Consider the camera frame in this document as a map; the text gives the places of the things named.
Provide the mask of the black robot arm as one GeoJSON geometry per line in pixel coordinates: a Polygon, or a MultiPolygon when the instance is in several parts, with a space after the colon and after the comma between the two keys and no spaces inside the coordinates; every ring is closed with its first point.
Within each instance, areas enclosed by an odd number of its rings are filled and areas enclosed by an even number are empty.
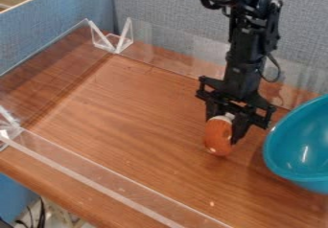
{"type": "Polygon", "coordinates": [[[230,143],[236,143],[248,128],[266,128],[275,106],[258,94],[266,61],[277,49],[282,0],[199,0],[208,10],[219,10],[228,18],[228,51],[222,79],[198,78],[198,98],[206,103],[208,119],[228,113],[231,120],[230,143]]]}

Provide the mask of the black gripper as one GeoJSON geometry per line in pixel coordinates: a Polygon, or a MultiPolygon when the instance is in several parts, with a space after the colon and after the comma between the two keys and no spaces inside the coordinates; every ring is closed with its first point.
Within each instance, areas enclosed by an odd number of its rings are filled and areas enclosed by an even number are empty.
{"type": "Polygon", "coordinates": [[[261,97],[257,91],[251,92],[243,99],[238,99],[222,91],[223,82],[220,80],[200,76],[198,81],[199,87],[195,90],[195,96],[204,101],[206,120],[222,116],[224,113],[234,115],[231,144],[235,144],[244,137],[251,125],[263,129],[269,127],[277,107],[261,97]]]}

